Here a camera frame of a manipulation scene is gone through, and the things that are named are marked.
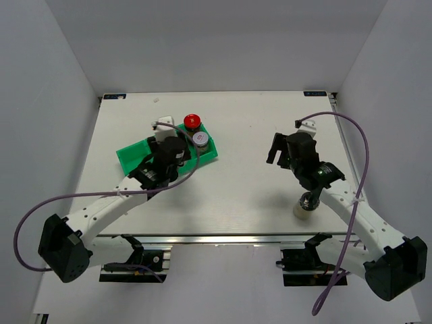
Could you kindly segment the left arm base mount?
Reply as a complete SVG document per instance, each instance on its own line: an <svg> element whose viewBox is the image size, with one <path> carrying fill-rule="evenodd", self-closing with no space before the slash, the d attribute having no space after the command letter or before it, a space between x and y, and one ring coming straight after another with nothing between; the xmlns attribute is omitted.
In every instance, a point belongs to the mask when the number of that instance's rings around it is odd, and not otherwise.
<svg viewBox="0 0 432 324"><path fill-rule="evenodd" d="M171 246L143 244L130 234L113 236L111 239L119 239L112 250L118 251L121 258L101 266L100 282L162 284L166 280Z"/></svg>

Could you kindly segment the silver lid glass jar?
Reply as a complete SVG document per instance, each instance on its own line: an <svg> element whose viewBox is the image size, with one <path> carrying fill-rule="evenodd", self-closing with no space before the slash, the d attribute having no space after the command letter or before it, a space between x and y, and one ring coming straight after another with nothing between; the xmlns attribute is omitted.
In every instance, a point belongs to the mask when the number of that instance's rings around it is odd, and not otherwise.
<svg viewBox="0 0 432 324"><path fill-rule="evenodd" d="M206 132L196 132L192 137L192 141L197 146L199 155L203 155L209 151L210 138Z"/></svg>

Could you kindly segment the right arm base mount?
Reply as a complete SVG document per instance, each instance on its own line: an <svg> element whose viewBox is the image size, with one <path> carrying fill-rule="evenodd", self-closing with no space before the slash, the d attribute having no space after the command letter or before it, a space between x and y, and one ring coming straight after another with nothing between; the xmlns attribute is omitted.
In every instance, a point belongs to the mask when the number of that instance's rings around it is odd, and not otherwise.
<svg viewBox="0 0 432 324"><path fill-rule="evenodd" d="M334 273L335 263L323 263L318 258L315 248L324 239L337 238L343 235L318 233L307 236L289 236L279 245L280 259L275 262L281 269L284 287L325 287Z"/></svg>

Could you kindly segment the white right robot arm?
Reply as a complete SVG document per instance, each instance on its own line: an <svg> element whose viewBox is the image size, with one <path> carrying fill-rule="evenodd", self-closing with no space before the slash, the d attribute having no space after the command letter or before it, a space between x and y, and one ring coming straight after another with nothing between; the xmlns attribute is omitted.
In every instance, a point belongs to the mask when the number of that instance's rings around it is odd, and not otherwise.
<svg viewBox="0 0 432 324"><path fill-rule="evenodd" d="M305 242L302 257L281 264L286 270L301 264L313 269L339 265L364 279L380 299L393 300L424 280L427 245L418 236L406 237L356 198L345 175L334 164L320 161L316 143L307 132L276 133L267 163L289 169L306 190L293 208L297 218L308 219L324 204L352 226L366 249L344 246L332 235L319 233Z"/></svg>

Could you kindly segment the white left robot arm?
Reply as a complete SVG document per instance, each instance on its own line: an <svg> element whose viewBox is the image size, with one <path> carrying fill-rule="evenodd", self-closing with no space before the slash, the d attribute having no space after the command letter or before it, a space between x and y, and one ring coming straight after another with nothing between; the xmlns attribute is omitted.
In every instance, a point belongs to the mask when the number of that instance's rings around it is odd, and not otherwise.
<svg viewBox="0 0 432 324"><path fill-rule="evenodd" d="M139 236L251 236L279 232L288 214L285 191L264 188L248 175L180 175L186 143L165 139L115 190L87 207L44 224L39 255L69 283L89 267L136 269L143 264Z"/></svg>

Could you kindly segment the red cap sauce bottle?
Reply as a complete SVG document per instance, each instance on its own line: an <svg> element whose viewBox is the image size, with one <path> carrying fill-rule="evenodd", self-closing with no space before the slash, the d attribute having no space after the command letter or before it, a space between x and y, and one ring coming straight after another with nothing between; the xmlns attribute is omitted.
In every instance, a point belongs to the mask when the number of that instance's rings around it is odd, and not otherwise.
<svg viewBox="0 0 432 324"><path fill-rule="evenodd" d="M184 117L184 127L188 133L199 132L201 124L201 118L197 114L191 113Z"/></svg>

